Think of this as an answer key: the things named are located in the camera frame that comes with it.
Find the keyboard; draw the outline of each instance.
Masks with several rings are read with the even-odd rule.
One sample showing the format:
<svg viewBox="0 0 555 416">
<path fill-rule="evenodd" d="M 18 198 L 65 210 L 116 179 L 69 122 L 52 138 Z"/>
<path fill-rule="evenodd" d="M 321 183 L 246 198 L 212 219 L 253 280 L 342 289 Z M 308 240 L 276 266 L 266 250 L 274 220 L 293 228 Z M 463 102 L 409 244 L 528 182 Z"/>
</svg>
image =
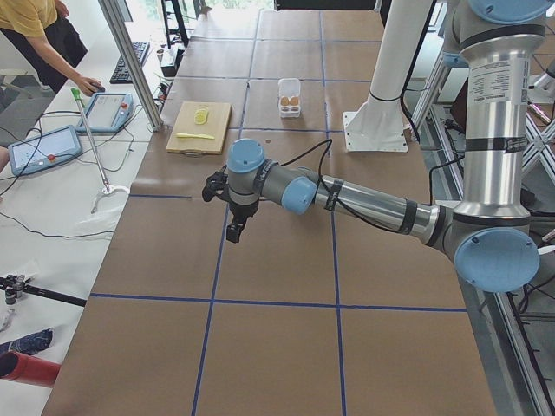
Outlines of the keyboard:
<svg viewBox="0 0 555 416">
<path fill-rule="evenodd" d="M 139 60 L 140 65 L 145 63 L 147 59 L 147 52 L 150 43 L 148 42 L 133 42 L 133 49 L 137 59 Z M 123 57 L 120 56 L 118 63 L 115 66 L 114 73 L 112 74 L 112 78 L 110 78 L 110 84 L 131 84 L 133 81 L 131 80 L 131 75 L 129 74 L 129 70 L 123 61 Z"/>
</svg>

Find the person's hand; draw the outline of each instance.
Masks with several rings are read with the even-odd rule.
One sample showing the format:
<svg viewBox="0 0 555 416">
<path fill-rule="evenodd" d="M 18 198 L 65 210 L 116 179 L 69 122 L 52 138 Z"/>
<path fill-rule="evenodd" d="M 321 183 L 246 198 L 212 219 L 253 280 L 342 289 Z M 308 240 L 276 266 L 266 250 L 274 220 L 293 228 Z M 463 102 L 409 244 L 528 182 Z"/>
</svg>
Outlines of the person's hand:
<svg viewBox="0 0 555 416">
<path fill-rule="evenodd" d="M 98 91 L 98 88 L 102 86 L 101 82 L 95 78 L 88 78 L 87 76 L 80 75 L 79 78 L 73 80 L 77 87 L 88 97 L 93 93 Z"/>
<path fill-rule="evenodd" d="M 55 9 L 58 12 L 58 15 L 61 17 L 69 16 L 68 6 L 62 3 L 60 0 L 54 0 Z"/>
</svg>

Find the white table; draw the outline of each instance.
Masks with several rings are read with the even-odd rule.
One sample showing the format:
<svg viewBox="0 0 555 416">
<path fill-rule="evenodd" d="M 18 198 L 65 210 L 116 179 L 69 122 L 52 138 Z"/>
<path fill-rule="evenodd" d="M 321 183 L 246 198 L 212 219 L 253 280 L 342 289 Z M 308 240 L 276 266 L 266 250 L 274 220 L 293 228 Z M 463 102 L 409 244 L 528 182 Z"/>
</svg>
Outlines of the white table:
<svg viewBox="0 0 555 416">
<path fill-rule="evenodd" d="M 132 39 L 148 40 L 144 36 L 134 36 L 134 29 L 130 29 Z M 151 53 L 143 67 L 152 91 L 159 83 L 155 73 L 161 74 L 155 50 L 156 45 L 151 45 Z M 119 56 L 114 38 L 106 29 L 79 65 L 79 70 L 86 76 L 100 79 L 107 92 L 130 93 L 134 96 L 134 103 L 140 104 L 133 85 L 112 85 L 108 82 Z M 75 100 L 70 92 L 74 87 L 68 81 L 47 111 L 76 111 Z M 42 118 L 42 130 L 47 132 L 76 124 L 78 120 L 74 115 L 46 115 Z M 107 172 L 113 185 L 131 185 L 147 150 L 152 128 L 144 111 L 136 111 L 136 117 L 127 130 L 129 133 L 122 131 L 106 143 L 104 141 L 109 136 L 96 138 L 100 145 L 102 163 L 107 169 L 117 168 L 121 164 L 129 144 L 133 142 L 133 151 L 128 154 L 122 168 L 118 172 Z M 82 136 L 81 142 L 83 151 L 90 149 L 87 136 Z M 87 152 L 80 159 L 92 161 L 94 156 L 92 152 Z M 0 173 L 0 179 L 11 176 L 8 166 Z M 0 181 L 0 192 L 11 181 L 12 179 Z M 97 166 L 74 160 L 65 166 L 21 177 L 3 195 L 0 212 L 19 219 L 32 230 L 47 234 L 82 235 L 113 230 L 127 201 L 127 195 L 116 192 L 110 197 L 102 198 L 98 204 L 98 212 L 91 215 L 93 199 L 101 188 Z M 31 234 L 12 220 L 0 217 L 0 276 L 34 275 L 31 283 L 33 286 L 87 299 L 110 238 L 111 234 L 77 239 L 46 238 Z M 0 305 L 3 313 L 7 307 L 3 300 Z M 45 360 L 62 362 L 82 308 L 39 296 L 24 295 L 15 310 L 16 315 L 11 326 L 0 333 L 0 343 L 52 328 L 52 344 L 38 356 Z M 39 415 L 49 393 L 50 389 L 46 387 L 0 380 L 2 414 Z"/>
</svg>

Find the blue and white device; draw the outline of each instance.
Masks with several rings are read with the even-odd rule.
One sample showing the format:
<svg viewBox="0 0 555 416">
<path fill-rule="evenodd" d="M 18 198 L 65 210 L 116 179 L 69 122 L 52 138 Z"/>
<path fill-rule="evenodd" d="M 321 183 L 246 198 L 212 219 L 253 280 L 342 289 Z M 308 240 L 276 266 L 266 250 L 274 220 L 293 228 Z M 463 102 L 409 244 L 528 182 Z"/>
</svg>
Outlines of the blue and white device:
<svg viewBox="0 0 555 416">
<path fill-rule="evenodd" d="M 94 93 L 85 108 L 90 131 L 96 134 L 118 133 L 133 113 L 131 94 Z M 82 120 L 75 127 L 79 134 L 87 133 Z"/>
<path fill-rule="evenodd" d="M 11 171 L 15 176 L 30 175 L 60 165 L 79 156 L 81 143 L 73 126 L 58 128 L 42 136 L 12 143 Z"/>
</svg>

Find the black pants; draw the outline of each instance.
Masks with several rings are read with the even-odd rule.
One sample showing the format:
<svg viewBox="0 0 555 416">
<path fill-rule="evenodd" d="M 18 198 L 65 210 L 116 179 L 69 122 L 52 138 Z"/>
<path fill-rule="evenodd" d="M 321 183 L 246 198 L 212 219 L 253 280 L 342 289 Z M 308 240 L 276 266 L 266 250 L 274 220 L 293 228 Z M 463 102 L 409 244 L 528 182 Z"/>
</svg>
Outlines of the black pants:
<svg viewBox="0 0 555 416">
<path fill-rule="evenodd" d="M 49 85 L 56 93 L 60 91 L 67 78 L 50 67 L 50 65 L 35 52 L 25 36 L 14 30 L 0 30 L 33 66 L 38 73 L 39 80 L 41 80 L 44 85 Z M 54 47 L 72 67 L 76 67 L 87 53 L 87 48 L 85 48 L 85 45 L 81 42 L 79 34 L 65 17 L 58 16 L 58 19 L 44 30 L 44 33 L 52 47 Z"/>
</svg>

